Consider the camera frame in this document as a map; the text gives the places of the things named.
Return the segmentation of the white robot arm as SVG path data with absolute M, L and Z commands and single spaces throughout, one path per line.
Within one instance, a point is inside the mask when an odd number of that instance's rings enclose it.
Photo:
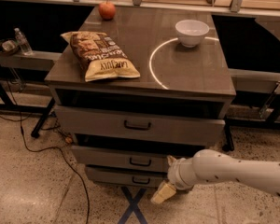
M 170 199 L 178 190 L 191 190 L 195 185 L 238 182 L 280 197 L 280 162 L 248 161 L 204 149 L 192 158 L 167 157 L 167 179 L 151 198 L 154 204 Z

